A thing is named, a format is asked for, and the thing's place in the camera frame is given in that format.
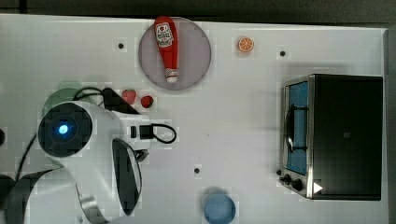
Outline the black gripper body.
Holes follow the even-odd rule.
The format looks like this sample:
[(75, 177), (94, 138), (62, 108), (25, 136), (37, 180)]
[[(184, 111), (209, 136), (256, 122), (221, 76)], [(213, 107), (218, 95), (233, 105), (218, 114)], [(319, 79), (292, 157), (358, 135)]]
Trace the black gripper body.
[(103, 89), (104, 107), (116, 115), (122, 124), (122, 139), (132, 147), (138, 161), (149, 155), (152, 126), (147, 115), (140, 114), (110, 88)]

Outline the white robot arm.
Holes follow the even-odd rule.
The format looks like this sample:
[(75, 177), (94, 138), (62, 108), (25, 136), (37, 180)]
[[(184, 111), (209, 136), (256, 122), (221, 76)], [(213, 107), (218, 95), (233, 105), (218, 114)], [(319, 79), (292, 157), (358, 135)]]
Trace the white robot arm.
[(6, 224), (109, 224), (131, 216), (150, 135), (149, 117), (112, 89), (78, 90), (41, 117), (28, 147), (52, 166), (18, 176), (7, 196)]

